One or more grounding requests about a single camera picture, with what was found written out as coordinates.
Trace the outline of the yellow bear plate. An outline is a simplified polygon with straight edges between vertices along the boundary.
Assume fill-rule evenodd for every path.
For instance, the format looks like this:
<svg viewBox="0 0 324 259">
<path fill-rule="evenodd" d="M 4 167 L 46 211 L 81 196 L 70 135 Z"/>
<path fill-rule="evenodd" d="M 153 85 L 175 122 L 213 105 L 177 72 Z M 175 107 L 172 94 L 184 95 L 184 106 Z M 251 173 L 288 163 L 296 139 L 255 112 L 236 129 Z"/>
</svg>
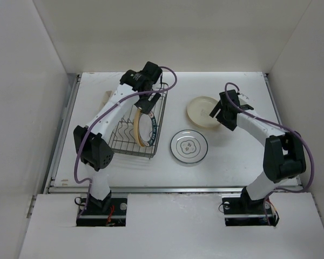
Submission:
<svg viewBox="0 0 324 259">
<path fill-rule="evenodd" d="M 189 119 L 190 123 L 198 128 L 204 129 L 204 130 L 217 130 L 221 124 L 217 121 L 213 120 L 206 120 L 206 121 L 194 121 Z"/>
</svg>

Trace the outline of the cream white plate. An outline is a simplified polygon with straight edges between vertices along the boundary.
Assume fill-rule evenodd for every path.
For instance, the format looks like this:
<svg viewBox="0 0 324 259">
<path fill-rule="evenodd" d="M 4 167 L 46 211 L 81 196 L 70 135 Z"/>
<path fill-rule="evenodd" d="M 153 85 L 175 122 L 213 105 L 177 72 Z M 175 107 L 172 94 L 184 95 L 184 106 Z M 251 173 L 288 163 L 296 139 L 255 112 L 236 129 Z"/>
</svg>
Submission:
<svg viewBox="0 0 324 259">
<path fill-rule="evenodd" d="M 210 117 L 210 112 L 216 104 L 217 101 L 211 97 L 196 97 L 187 104 L 187 116 L 194 121 L 217 121 L 215 118 Z"/>
</svg>

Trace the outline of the white plate dark green band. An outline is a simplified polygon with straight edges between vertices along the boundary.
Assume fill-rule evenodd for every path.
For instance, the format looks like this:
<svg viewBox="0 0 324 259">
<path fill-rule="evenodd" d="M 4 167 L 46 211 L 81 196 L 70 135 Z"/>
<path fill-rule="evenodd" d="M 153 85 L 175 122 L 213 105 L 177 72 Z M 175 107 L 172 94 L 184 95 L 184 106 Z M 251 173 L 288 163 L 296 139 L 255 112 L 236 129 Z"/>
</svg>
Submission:
<svg viewBox="0 0 324 259">
<path fill-rule="evenodd" d="M 157 137 L 157 121 L 152 111 L 149 114 L 141 114 L 139 132 L 141 140 L 145 143 L 146 147 L 153 146 Z"/>
</svg>

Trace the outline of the grey wire dish rack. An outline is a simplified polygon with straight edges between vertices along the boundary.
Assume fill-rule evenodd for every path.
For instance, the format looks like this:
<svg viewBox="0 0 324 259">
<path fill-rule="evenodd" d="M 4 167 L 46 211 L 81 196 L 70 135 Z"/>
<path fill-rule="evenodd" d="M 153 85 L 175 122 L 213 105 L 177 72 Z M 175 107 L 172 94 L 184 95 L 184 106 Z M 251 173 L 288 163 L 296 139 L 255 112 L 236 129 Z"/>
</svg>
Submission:
<svg viewBox="0 0 324 259">
<path fill-rule="evenodd" d="M 159 99 L 149 114 L 132 106 L 119 120 L 111 134 L 109 145 L 115 153 L 152 158 L 157 152 L 164 118 L 167 92 Z"/>
</svg>

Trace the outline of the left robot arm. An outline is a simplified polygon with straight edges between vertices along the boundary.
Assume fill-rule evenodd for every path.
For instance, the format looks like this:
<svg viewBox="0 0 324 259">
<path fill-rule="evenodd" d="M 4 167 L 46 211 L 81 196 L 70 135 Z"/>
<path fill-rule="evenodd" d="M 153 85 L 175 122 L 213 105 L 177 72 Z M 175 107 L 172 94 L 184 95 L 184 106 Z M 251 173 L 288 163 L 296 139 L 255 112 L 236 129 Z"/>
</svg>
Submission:
<svg viewBox="0 0 324 259">
<path fill-rule="evenodd" d="M 106 213 L 110 207 L 111 190 L 103 169 L 114 155 L 109 145 L 112 131 L 133 106 L 142 114 L 152 112 L 164 92 L 163 88 L 153 88 L 162 73 L 163 67 L 152 62 L 147 62 L 140 71 L 126 71 L 99 113 L 88 124 L 78 125 L 73 131 L 76 149 L 73 176 L 77 184 L 89 183 L 85 202 L 98 214 Z"/>
</svg>

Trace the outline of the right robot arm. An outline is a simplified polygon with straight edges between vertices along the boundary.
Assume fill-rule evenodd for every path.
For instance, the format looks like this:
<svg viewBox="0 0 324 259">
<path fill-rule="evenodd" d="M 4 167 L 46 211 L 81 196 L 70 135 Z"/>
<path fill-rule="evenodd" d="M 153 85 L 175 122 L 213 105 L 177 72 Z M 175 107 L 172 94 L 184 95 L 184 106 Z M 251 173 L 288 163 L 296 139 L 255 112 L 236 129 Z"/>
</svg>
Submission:
<svg viewBox="0 0 324 259">
<path fill-rule="evenodd" d="M 283 182 L 306 171 L 303 144 L 287 129 L 261 121 L 254 108 L 241 105 L 235 90 L 221 92 L 220 100 L 210 112 L 230 131 L 237 127 L 248 132 L 264 147 L 262 173 L 241 191 L 239 206 L 243 214 L 264 210 L 264 199 Z"/>
</svg>

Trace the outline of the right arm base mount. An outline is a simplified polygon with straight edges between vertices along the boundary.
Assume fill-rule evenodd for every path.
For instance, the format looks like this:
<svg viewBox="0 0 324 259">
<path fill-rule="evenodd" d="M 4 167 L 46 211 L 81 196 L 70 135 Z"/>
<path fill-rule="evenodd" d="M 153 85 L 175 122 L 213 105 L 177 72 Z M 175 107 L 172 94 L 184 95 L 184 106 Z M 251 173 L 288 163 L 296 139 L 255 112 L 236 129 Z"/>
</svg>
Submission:
<svg viewBox="0 0 324 259">
<path fill-rule="evenodd" d="M 276 227 L 280 217 L 269 201 L 264 199 L 246 207 L 240 197 L 223 197 L 221 203 L 227 227 L 272 226 Z"/>
</svg>

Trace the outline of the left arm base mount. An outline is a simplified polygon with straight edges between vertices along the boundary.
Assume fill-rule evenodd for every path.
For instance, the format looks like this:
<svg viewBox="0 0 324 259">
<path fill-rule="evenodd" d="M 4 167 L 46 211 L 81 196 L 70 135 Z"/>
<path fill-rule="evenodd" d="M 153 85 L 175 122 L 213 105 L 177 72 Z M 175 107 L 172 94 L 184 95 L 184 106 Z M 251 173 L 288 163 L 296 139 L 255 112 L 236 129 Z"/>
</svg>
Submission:
<svg viewBox="0 0 324 259">
<path fill-rule="evenodd" d="M 125 227 L 128 207 L 127 195 L 112 195 L 101 201 L 92 197 L 76 197 L 77 227 Z"/>
</svg>

